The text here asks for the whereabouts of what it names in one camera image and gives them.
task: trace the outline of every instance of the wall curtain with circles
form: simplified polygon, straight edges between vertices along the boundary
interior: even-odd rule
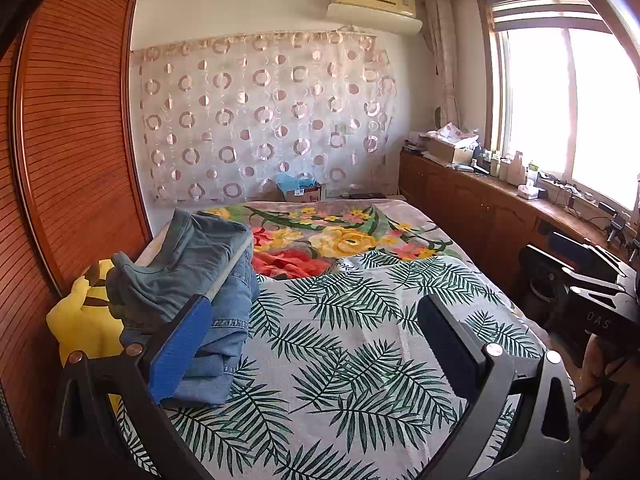
[[[352,192],[386,177],[396,82],[375,36],[206,38],[136,51],[133,63],[138,167],[156,200],[256,200],[279,173]]]

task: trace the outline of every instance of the air conditioner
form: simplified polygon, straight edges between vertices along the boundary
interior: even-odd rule
[[[422,22],[415,19],[415,0],[331,0],[326,16],[332,22],[417,34]]]

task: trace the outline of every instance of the bed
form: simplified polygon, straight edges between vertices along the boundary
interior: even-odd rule
[[[544,350],[517,307],[405,202],[212,211],[251,225],[261,293],[228,402],[166,414],[218,480],[413,479],[466,406],[418,328],[427,293],[484,342],[518,356]],[[138,264],[152,260],[165,232]],[[506,403],[474,473],[492,464],[517,402]],[[155,472],[122,403],[116,418],[136,463]]]

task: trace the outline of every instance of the stack of folded clothes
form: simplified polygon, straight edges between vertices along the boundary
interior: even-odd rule
[[[253,235],[237,222],[176,209],[162,248],[147,267],[114,254],[107,274],[109,310],[121,319],[120,342],[144,344],[193,294],[207,296],[213,320],[172,399],[163,404],[223,404],[260,290],[251,266]]]

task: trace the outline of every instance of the silver bolt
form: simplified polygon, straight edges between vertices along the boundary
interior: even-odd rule
[[[553,363],[555,365],[560,364],[562,362],[562,358],[560,357],[560,354],[555,350],[549,350],[546,353],[546,358],[550,363]]]
[[[489,343],[486,346],[486,352],[489,355],[492,355],[494,357],[498,357],[499,355],[502,355],[502,347],[500,345],[498,345],[498,343]]]
[[[135,357],[136,355],[142,354],[142,350],[143,348],[140,343],[131,343],[129,346],[127,346],[125,352],[131,357]]]
[[[75,350],[74,352],[71,352],[71,354],[69,354],[69,357],[66,360],[74,365],[77,362],[80,362],[80,359],[82,359],[82,352],[79,350]]]

